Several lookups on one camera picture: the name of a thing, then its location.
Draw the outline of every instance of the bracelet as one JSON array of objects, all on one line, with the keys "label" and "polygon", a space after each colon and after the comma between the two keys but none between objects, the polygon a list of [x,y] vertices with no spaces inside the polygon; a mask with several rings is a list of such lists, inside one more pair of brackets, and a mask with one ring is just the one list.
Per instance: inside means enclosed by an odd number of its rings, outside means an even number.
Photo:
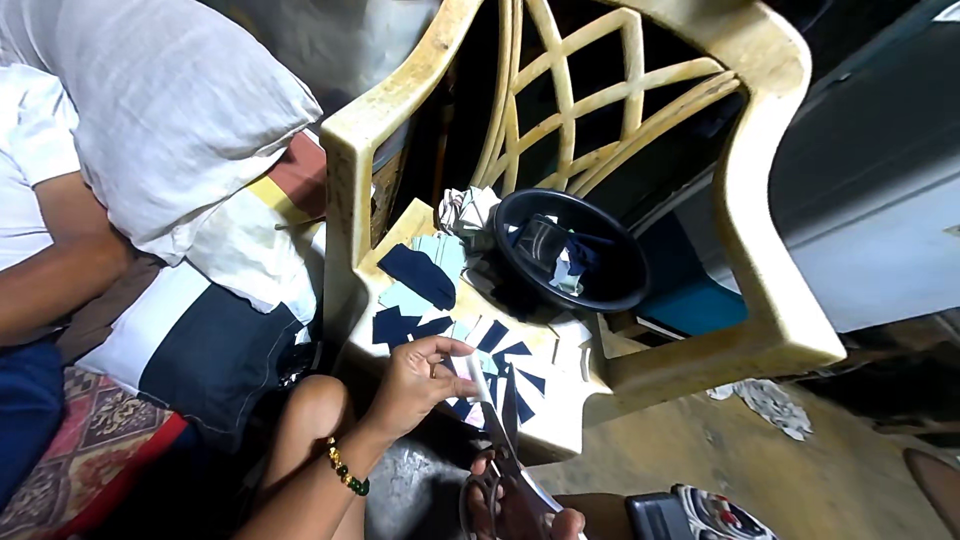
[{"label": "bracelet", "polygon": [[333,467],[333,470],[337,472],[337,476],[340,477],[340,481],[344,483],[348,488],[353,490],[353,493],[356,493],[360,497],[365,497],[370,493],[370,479],[365,479],[361,482],[359,479],[355,478],[352,474],[349,473],[347,465],[344,465],[340,462],[340,451],[333,445],[337,443],[336,439],[329,437],[326,439],[326,444],[329,445],[329,450],[326,451],[326,454],[330,457],[330,466]]}]

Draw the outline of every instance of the knee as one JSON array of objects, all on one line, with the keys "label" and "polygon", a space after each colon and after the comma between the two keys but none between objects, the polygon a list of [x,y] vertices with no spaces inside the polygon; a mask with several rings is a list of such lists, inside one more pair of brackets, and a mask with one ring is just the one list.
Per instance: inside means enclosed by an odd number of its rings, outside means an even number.
[{"label": "knee", "polygon": [[317,438],[333,434],[353,422],[350,397],[342,382],[325,375],[307,377],[294,389],[284,416]]}]

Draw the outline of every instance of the beige plastic chair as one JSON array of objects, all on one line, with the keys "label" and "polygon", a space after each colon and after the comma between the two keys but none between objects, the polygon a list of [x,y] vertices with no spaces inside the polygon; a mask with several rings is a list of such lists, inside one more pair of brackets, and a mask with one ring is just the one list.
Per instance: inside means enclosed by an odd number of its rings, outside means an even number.
[{"label": "beige plastic chair", "polygon": [[[583,403],[594,393],[613,393],[627,411],[726,382],[803,372],[843,358],[845,351],[780,241],[767,205],[774,153],[809,82],[810,56],[800,35],[756,1],[614,0],[609,3],[616,9],[561,37],[546,1],[525,0],[546,52],[518,70],[523,1],[499,1],[496,94],[472,183],[492,185],[503,175],[501,196],[512,191],[519,155],[560,130],[557,171],[539,185],[584,196],[651,140],[740,91],[747,103],[717,163],[712,189],[716,227],[749,317],[736,326],[654,349],[624,348],[620,343],[619,352],[630,353],[612,358],[598,354],[603,347],[596,345],[589,363],[570,369],[560,362],[569,351],[556,351],[557,336],[549,328],[519,323],[461,282],[453,318],[489,315],[520,332],[540,363],[539,374],[547,377],[549,410],[538,411],[521,427],[521,446],[533,443],[553,459],[578,454]],[[376,262],[398,242],[409,244],[412,237],[435,231],[434,210],[414,201],[371,250],[373,150],[440,80],[480,3],[444,0],[407,61],[323,123],[329,175],[324,340],[344,345],[341,360],[360,361],[373,370],[383,365],[387,350],[371,343],[372,316],[377,296],[392,280]],[[645,71],[642,28],[650,21],[705,56]],[[626,81],[574,102],[566,57],[613,32],[622,35]],[[553,78],[559,112],[520,134],[516,94],[546,70]],[[676,101],[640,121],[645,90],[702,77]],[[575,119],[617,100],[625,100],[620,140],[575,160]]]}]

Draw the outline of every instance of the white shirt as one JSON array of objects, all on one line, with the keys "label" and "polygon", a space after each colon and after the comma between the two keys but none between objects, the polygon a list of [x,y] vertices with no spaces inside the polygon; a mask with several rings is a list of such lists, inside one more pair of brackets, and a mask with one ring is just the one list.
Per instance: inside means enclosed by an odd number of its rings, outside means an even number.
[{"label": "white shirt", "polygon": [[80,170],[77,123],[60,79],[23,64],[0,67],[0,270],[53,244],[34,186]]}]

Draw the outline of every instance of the concrete floor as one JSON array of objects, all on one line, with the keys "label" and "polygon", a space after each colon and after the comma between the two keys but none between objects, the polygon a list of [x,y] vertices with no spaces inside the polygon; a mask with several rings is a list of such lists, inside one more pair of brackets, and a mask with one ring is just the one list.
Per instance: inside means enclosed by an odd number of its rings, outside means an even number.
[{"label": "concrete floor", "polygon": [[[608,421],[607,398],[588,402],[584,452],[532,467],[551,493],[634,495],[683,482],[722,493],[785,540],[949,540],[900,453],[911,438],[879,435],[846,410],[799,389],[814,433],[796,442],[739,399],[681,398]],[[458,538],[457,496],[474,447],[431,416],[371,476],[367,537]],[[465,441],[451,444],[451,440]]]}]

